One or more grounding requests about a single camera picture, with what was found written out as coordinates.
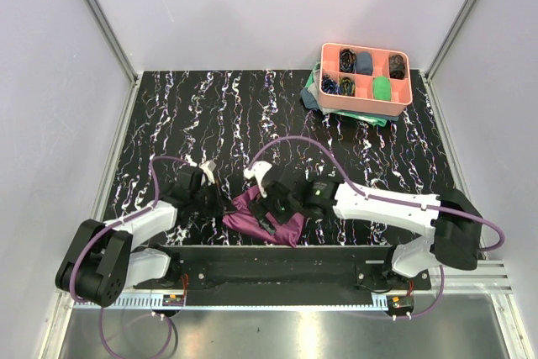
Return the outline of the purple cloth napkin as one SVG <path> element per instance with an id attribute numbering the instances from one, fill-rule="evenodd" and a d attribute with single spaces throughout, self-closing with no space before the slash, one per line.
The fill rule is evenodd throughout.
<path id="1" fill-rule="evenodd" d="M 289 221 L 279 224 L 272 214 L 265 211 L 264 219 L 273 228 L 273 230 L 268 231 L 263 228 L 255 215 L 249 210 L 249 203 L 255 202 L 258 197 L 261 198 L 262 202 L 268 200 L 268 198 L 261 196 L 258 186 L 253 186 L 234 198 L 232 204 L 235 211 L 223 217 L 223 224 L 231 230 L 258 240 L 275 245 L 295 247 L 303 232 L 305 218 L 300 213 L 294 213 Z"/>

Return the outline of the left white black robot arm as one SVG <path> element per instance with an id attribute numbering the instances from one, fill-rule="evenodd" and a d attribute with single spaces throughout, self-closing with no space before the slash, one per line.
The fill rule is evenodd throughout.
<path id="1" fill-rule="evenodd" d="M 126 288 L 156 282 L 173 288 L 181 280 L 179 253 L 151 243 L 160 233 L 197 218 L 224 215 L 225 201 L 214 178 L 215 164 L 187 166 L 179 178 L 163 187 L 154 203 L 123 218 L 83 221 L 55 275 L 60 290 L 80 302 L 106 308 Z"/>

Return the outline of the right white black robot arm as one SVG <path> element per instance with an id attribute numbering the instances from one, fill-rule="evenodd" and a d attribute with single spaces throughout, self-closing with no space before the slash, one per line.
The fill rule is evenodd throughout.
<path id="1" fill-rule="evenodd" d="M 480 257 L 480 215 L 458 190 L 451 200 L 436 194 L 404 194 L 376 190 L 343 177 L 307 181 L 266 161 L 245 169 L 261 197 L 277 211 L 311 219 L 359 219 L 391 225 L 418 237 L 393 247 L 382 267 L 390 288 L 401 288 L 420 272 L 443 265 L 473 271 Z"/>

